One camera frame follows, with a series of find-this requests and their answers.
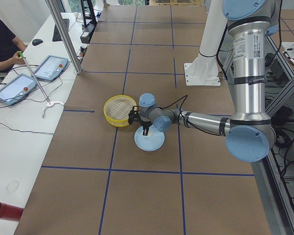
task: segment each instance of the black keyboard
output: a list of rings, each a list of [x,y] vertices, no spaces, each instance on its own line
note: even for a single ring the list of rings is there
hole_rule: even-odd
[[[64,22],[65,27],[67,28],[67,31],[69,31],[70,19],[63,19],[63,22]],[[60,32],[59,32],[58,27],[56,25],[54,26],[54,30],[53,30],[52,41],[53,42],[62,41]]]

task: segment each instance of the white desk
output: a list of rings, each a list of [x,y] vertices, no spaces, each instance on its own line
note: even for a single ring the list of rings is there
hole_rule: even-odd
[[[77,53],[80,46],[87,46],[82,44],[79,38],[82,34],[81,23],[75,21],[73,13],[63,13],[62,16],[70,19],[69,35]],[[27,57],[27,61],[31,65],[39,65],[48,55],[66,57],[70,60],[63,42],[52,42],[53,29],[54,20],[50,15],[34,37],[34,39],[40,38],[44,42],[37,46],[30,44],[24,52],[24,56]],[[17,72],[30,75],[27,68],[18,69]],[[4,82],[11,81],[15,76],[15,72],[11,71]],[[52,93],[50,99],[65,103],[75,76],[74,67],[70,64],[60,76],[63,85]],[[56,79],[44,86],[44,90],[49,95],[60,84],[60,79]],[[45,99],[40,90],[34,91],[27,98],[40,101]],[[0,122],[12,129],[54,133],[61,117],[63,106],[57,104],[52,108],[48,108],[46,117],[43,119],[42,108],[45,104],[46,101],[37,103],[31,100],[23,100],[14,106],[2,108],[0,109]],[[51,139],[52,135],[20,133],[0,125],[1,202],[25,207]],[[0,234],[2,235],[13,234],[16,227],[17,222],[0,220]]]

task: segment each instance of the black mouse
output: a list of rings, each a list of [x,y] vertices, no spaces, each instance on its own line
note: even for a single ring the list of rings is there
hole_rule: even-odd
[[[40,43],[43,43],[44,41],[43,40],[41,40],[41,39],[34,39],[33,41],[32,41],[32,44],[33,44],[33,46],[37,46],[37,45],[39,45]]]

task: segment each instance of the yellow bowl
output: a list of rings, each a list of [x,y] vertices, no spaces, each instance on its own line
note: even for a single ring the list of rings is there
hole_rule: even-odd
[[[132,107],[136,106],[133,98],[127,95],[116,95],[107,100],[103,107],[103,113],[111,125],[115,127],[128,126],[128,114]]]

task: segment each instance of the red cup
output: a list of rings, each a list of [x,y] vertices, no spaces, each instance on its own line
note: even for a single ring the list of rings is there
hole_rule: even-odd
[[[23,208],[0,202],[0,219],[20,221],[23,210]]]

